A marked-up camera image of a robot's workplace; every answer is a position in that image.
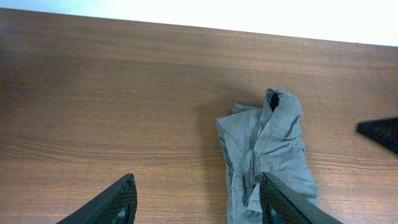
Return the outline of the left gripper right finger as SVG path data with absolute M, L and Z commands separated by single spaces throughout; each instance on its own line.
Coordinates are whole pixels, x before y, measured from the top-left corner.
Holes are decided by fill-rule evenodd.
M 269 172 L 259 188 L 262 222 L 267 224 L 341 224 Z

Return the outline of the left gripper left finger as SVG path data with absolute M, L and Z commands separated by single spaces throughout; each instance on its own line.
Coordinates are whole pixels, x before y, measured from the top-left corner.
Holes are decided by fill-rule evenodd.
M 58 224 L 133 224 L 137 189 L 133 174 L 126 174 Z

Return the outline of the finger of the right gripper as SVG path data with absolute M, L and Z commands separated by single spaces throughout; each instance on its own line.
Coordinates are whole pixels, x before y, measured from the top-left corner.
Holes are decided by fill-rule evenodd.
M 362 121 L 356 131 L 397 154 L 397 117 Z

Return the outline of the grey shorts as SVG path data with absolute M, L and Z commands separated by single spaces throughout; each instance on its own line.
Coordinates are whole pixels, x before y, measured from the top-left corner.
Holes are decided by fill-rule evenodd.
M 236 104 L 216 120 L 226 161 L 228 223 L 262 223 L 261 174 L 270 172 L 309 202 L 318 205 L 318 189 L 308 168 L 299 99 L 268 89 L 262 108 Z

